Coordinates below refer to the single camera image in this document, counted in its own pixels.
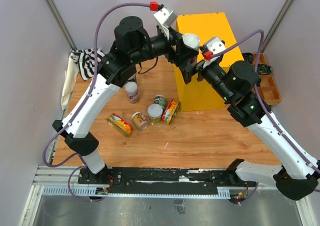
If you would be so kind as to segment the tall white lid can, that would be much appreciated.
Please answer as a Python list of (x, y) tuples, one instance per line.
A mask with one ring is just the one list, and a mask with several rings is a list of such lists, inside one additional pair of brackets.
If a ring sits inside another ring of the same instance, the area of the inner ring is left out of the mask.
[[(200, 47), (200, 39), (197, 35), (195, 34), (183, 34), (182, 35), (182, 40), (184, 42), (184, 44), (192, 49), (195, 49), (197, 52), (199, 52), (199, 47)], [(197, 59), (198, 59), (198, 54), (191, 57), (188, 62), (187, 65), (188, 66), (195, 66), (197, 63)]]
[(140, 100), (138, 85), (136, 82), (127, 82), (124, 86), (130, 103), (134, 104)]

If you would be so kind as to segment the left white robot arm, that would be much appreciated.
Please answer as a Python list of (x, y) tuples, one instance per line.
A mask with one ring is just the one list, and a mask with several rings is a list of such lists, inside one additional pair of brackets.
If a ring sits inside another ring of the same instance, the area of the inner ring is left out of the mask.
[(99, 142), (89, 130), (108, 100), (137, 72), (137, 64), (162, 55), (180, 69), (184, 82), (189, 83), (193, 70), (187, 63), (199, 54), (197, 47), (184, 42), (182, 34), (173, 28), (168, 29), (168, 35), (158, 30), (156, 36), (150, 37), (136, 16), (122, 19), (114, 35), (110, 52), (98, 64), (97, 77), (73, 111), (52, 124), (67, 146), (82, 157), (89, 177), (97, 184), (106, 180), (107, 166), (98, 152)]

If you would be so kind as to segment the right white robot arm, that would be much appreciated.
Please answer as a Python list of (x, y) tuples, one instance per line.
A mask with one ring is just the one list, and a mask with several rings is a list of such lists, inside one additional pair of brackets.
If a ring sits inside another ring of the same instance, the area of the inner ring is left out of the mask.
[(233, 119), (258, 136), (280, 160), (277, 166), (236, 159), (227, 168), (226, 179), (233, 186), (243, 181), (275, 186), (284, 196), (300, 200), (318, 186), (320, 162), (303, 149), (282, 127), (270, 106), (254, 85), (260, 81), (253, 66), (236, 61), (228, 72), (219, 63), (222, 57), (201, 60), (197, 80), (206, 80), (222, 97)]

